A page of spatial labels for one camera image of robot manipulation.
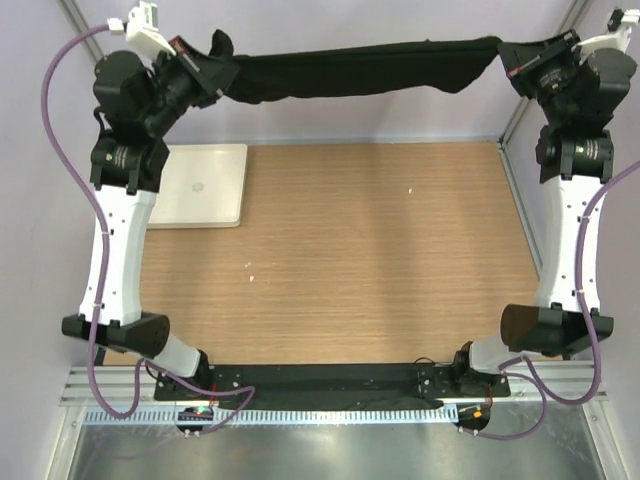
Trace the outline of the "black tank top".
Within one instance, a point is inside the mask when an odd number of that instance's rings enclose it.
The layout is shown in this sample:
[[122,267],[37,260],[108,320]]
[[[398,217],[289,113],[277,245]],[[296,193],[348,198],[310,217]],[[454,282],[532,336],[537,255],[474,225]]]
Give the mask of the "black tank top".
[[402,42],[334,50],[268,55],[233,52],[217,30],[210,53],[239,68],[223,94],[235,102],[260,104],[286,98],[369,96],[415,87],[456,94],[498,56],[502,40]]

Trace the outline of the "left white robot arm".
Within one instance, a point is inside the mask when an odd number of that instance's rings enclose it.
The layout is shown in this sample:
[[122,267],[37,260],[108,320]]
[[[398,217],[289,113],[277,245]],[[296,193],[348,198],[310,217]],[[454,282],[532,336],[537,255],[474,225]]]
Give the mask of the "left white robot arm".
[[191,107],[215,104],[239,72],[229,54],[209,56],[176,36],[150,67],[129,50],[95,67],[89,194],[96,215],[89,278],[79,310],[62,333],[151,361],[189,399],[213,384],[207,355],[171,331],[164,314],[143,310],[140,276],[145,235],[169,157],[167,132]]

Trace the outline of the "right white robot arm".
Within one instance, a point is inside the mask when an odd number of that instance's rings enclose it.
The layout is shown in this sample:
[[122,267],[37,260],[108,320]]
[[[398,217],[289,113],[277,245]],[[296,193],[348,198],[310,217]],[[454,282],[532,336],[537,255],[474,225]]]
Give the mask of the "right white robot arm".
[[501,368],[523,354],[573,355],[613,331],[600,312],[596,257],[605,190],[614,183],[606,126],[637,69],[626,52],[632,31],[622,23],[586,40],[570,30],[498,49],[516,92],[536,100],[547,120],[535,153],[548,225],[534,304],[507,305],[497,334],[456,353],[450,381],[461,395],[499,382]]

